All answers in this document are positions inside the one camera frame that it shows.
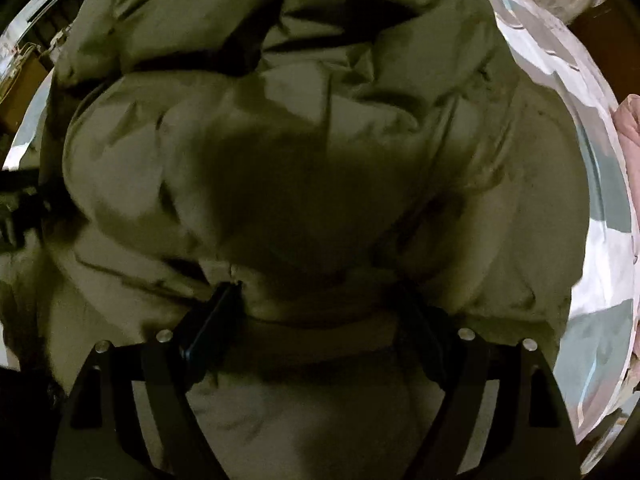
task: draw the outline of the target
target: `silver bolt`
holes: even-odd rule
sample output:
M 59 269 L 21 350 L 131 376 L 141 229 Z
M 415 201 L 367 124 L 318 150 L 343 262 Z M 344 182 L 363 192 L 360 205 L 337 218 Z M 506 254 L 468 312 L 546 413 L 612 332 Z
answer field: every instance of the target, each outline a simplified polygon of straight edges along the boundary
M 458 330 L 458 337 L 462 341 L 473 341 L 476 338 L 476 333 L 470 328 L 461 328 Z
M 174 333 L 171 332 L 171 330 L 164 329 L 156 334 L 156 339 L 158 339 L 158 341 L 161 343 L 168 343 L 169 341 L 171 341 L 173 336 Z
M 538 349 L 538 343 L 529 338 L 525 339 L 522 342 L 522 346 L 524 346 L 525 349 L 529 350 L 529 352 L 535 352 Z
M 111 341 L 98 341 L 95 346 L 94 349 L 96 352 L 98 352 L 98 354 L 104 354 L 109 348 L 111 347 Z

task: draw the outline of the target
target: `black plastic mount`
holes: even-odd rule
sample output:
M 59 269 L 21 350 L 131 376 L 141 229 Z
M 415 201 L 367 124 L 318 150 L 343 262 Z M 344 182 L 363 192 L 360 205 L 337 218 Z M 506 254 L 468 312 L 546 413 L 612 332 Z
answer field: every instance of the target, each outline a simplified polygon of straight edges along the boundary
M 471 330 L 458 336 L 446 314 L 425 306 L 407 285 L 396 286 L 387 301 L 398 311 L 425 374 L 446 391 L 403 480 L 580 478 L 568 415 L 535 343 L 496 346 Z M 98 343 L 63 413 L 53 480 L 227 480 L 185 393 L 220 363 L 241 316 L 241 286 L 223 283 L 172 332 L 135 346 Z M 484 455 L 477 468 L 458 475 L 490 380 L 500 386 Z M 131 381 L 145 381 L 173 475 L 150 464 Z

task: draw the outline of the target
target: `pink fabric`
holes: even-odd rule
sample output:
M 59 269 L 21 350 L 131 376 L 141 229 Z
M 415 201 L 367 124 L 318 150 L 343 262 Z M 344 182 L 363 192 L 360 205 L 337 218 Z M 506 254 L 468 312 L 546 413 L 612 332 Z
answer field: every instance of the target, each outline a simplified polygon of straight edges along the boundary
M 640 96 L 629 95 L 613 114 L 613 123 L 625 155 L 626 176 L 637 217 L 640 211 Z M 636 332 L 634 354 L 640 357 L 640 332 Z M 632 368 L 630 372 L 640 378 L 640 361 L 636 361 Z

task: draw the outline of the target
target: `black metal bracket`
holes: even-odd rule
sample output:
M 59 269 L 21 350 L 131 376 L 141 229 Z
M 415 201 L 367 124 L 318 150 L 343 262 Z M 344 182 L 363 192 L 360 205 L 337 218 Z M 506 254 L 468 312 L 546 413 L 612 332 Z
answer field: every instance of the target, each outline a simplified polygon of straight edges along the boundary
M 76 379 L 58 430 L 52 480 L 228 480 L 203 436 L 185 393 L 220 362 L 242 316 L 241 286 L 223 283 L 174 331 L 146 344 L 99 342 Z M 151 465 L 132 381 L 145 381 L 175 476 Z
M 446 392 L 403 480 L 578 480 L 574 432 L 558 384 L 533 340 L 516 347 L 489 344 L 470 329 L 457 331 L 439 308 L 407 283 L 388 301 L 410 334 L 425 375 Z M 478 467 L 459 475 L 487 381 L 499 380 L 497 403 Z M 544 460 L 526 460 L 532 455 Z

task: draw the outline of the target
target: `metal screw head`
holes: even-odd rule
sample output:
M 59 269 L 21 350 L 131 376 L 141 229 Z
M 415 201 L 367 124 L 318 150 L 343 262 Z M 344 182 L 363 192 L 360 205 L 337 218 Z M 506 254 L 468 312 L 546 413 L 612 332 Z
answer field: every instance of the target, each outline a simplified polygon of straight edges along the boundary
M 161 343 L 168 343 L 169 341 L 171 341 L 173 336 L 174 333 L 171 332 L 171 330 L 164 329 L 156 334 L 156 339 L 158 339 L 158 341 Z
M 106 340 L 98 341 L 94 346 L 94 349 L 98 354 L 104 354 L 109 348 L 111 348 L 111 341 Z
M 535 352 L 538 349 L 538 343 L 529 338 L 525 339 L 522 342 L 522 346 L 524 346 L 525 349 L 529 350 L 529 352 Z
M 470 328 L 461 328 L 458 330 L 458 337 L 462 341 L 473 341 L 476 338 L 476 333 Z

